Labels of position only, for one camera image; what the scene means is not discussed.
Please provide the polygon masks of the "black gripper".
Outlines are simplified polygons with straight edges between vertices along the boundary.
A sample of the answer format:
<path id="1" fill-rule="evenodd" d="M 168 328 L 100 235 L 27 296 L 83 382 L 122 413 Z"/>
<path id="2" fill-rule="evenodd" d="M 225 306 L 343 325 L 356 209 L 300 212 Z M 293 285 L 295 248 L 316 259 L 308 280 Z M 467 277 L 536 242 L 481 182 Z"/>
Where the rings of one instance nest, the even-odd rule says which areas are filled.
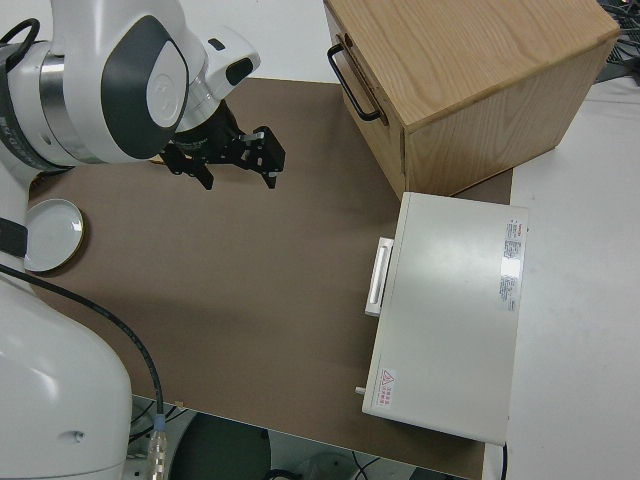
<path id="1" fill-rule="evenodd" d="M 285 166 L 285 150 L 271 129 L 262 126 L 251 134 L 240 134 L 226 102 L 199 126 L 177 132 L 172 142 L 175 145 L 168 144 L 162 150 L 164 164 L 174 175 L 197 179 L 206 190 L 213 188 L 214 176 L 198 159 L 216 163 L 224 157 L 228 164 L 260 174 L 269 189 L 276 188 Z"/>

